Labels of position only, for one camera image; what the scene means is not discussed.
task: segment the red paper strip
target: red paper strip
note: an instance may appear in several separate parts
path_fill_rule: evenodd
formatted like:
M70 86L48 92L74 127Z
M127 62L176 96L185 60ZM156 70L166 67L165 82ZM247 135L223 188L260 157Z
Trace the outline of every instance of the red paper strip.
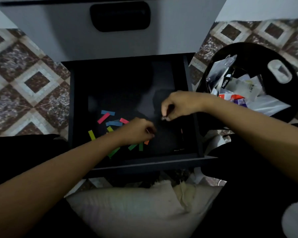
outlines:
M128 120L125 120L125 119L123 119L123 118L121 118L119 121L122 122L122 123L129 123Z
M97 123L101 124L105 119L107 119L110 116L110 113L104 114L98 121Z

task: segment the trash bin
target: trash bin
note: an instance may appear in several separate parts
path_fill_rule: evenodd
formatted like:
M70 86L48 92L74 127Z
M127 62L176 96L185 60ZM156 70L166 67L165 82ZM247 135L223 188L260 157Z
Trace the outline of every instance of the trash bin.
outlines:
M235 54L237 54L237 58L232 67L239 70L240 75L235 72L233 76L238 78L248 73L250 77L254 77L261 74L266 94L291 105L291 107L274 114L272 117L284 122L290 122L298 112L298 76L293 66L280 54L259 44L239 42L220 49L211 59L196 91L207 92L206 77L213 64L216 61L225 59L228 55L233 56ZM280 60L290 71L292 74L290 82L286 84L279 83L273 73L267 68L267 64L274 59ZM198 118L200 133L203 136L208 130L223 129L224 127L222 122L206 113L199 113Z

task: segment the blue paper strip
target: blue paper strip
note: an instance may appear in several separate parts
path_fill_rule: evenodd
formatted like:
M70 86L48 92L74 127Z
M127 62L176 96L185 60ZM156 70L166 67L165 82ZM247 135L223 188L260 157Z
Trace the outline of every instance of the blue paper strip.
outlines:
M123 125L123 123L121 123L121 122L116 122L116 121L108 121L108 122L106 122L106 126L122 126Z
M102 110L102 112L101 112L101 114L106 114L106 113L109 113L112 116L115 115L115 112L111 112L111 111Z

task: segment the drawer handle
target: drawer handle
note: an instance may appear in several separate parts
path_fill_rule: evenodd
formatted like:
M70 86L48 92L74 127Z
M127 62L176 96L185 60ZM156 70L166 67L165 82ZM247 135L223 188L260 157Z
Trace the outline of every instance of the drawer handle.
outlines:
M144 1L95 4L90 14L100 32L146 29L151 18L150 7Z

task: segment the open drawer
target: open drawer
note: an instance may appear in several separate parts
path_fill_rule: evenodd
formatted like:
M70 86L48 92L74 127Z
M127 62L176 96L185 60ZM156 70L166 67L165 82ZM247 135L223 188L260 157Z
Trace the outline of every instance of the open drawer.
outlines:
M201 166L203 155L196 115L161 121L161 102L176 90L191 90L183 54L64 62L71 71L69 142L72 148L107 132L106 122L134 117L151 120L158 132L143 151L121 147L88 177ZM103 123L101 110L116 112Z

